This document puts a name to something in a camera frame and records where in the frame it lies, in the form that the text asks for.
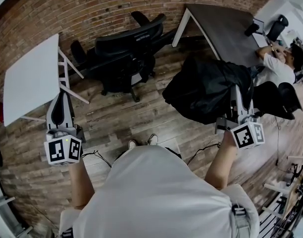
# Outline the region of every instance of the white sneaker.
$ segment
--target white sneaker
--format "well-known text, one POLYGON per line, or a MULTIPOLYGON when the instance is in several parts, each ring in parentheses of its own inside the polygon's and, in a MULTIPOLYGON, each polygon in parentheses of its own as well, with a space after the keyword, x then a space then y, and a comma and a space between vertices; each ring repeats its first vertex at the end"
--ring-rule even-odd
POLYGON ((130 141, 128 142, 128 149, 133 149, 133 148, 135 148, 137 145, 138 145, 137 142, 136 142, 134 139, 132 139, 132 140, 130 140, 130 141))
POLYGON ((157 145, 158 144, 158 136, 156 134, 152 134, 147 140, 148 145, 157 145))

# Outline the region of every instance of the office chair backrest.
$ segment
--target office chair backrest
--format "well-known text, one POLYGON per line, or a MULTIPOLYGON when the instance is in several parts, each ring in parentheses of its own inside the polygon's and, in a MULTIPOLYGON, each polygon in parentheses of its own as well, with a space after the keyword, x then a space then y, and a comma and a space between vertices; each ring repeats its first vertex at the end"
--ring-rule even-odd
POLYGON ((293 113, 297 109, 301 109, 303 111, 300 101, 297 97, 295 88, 291 84, 281 83, 278 86, 278 90, 282 97, 284 106, 288 112, 293 113))
POLYGON ((278 87, 270 81, 254 87, 254 108, 258 108, 263 114, 270 114, 284 119, 294 120, 295 116, 285 108, 278 87))
POLYGON ((120 34, 98 37, 95 40, 95 51, 101 59, 119 56, 124 53, 144 52, 151 41, 162 35, 164 14, 158 15, 153 21, 143 26, 120 34))
POLYGON ((275 42, 281 32, 289 25, 288 19, 284 15, 280 15, 280 17, 275 21, 272 25, 267 37, 269 40, 275 42))

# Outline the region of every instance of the person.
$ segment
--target person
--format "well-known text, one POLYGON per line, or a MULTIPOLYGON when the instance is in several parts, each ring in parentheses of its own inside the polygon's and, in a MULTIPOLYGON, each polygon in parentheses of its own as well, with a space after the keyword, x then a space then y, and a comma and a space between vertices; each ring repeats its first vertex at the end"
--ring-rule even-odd
POLYGON ((205 180, 177 154, 157 146, 157 141, 154 134, 147 146, 131 140, 129 150, 113 163, 96 193, 82 158, 69 165, 74 209, 61 213, 61 237, 258 236, 254 204, 241 186, 227 186, 237 153, 230 132, 224 134, 205 180))
POLYGON ((275 83, 277 87, 283 82, 290 84, 295 82, 294 71, 301 70, 303 65, 303 51, 298 45, 292 44, 289 49, 285 49, 272 43, 270 46, 258 49, 256 53, 263 60, 265 68, 260 73, 252 75, 254 86, 259 86, 266 81, 275 83))

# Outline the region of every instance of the dark desk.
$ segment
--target dark desk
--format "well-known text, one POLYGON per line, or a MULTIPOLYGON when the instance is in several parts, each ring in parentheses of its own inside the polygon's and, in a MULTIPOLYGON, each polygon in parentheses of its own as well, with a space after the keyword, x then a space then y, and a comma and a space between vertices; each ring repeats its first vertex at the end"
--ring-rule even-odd
POLYGON ((244 31, 252 24, 253 16, 231 8, 205 4, 187 4, 172 46, 179 39, 190 19, 196 22, 217 59, 247 67, 261 63, 255 51, 259 48, 253 36, 244 31))

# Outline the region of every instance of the black jacket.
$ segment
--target black jacket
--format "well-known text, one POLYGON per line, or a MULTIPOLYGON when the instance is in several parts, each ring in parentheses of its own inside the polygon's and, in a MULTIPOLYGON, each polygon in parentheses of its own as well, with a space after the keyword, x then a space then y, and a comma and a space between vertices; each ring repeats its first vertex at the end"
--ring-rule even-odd
POLYGON ((253 80, 245 66, 188 57, 162 95, 184 117, 210 124, 230 111, 230 89, 234 85, 239 86, 243 105, 249 108, 253 80))

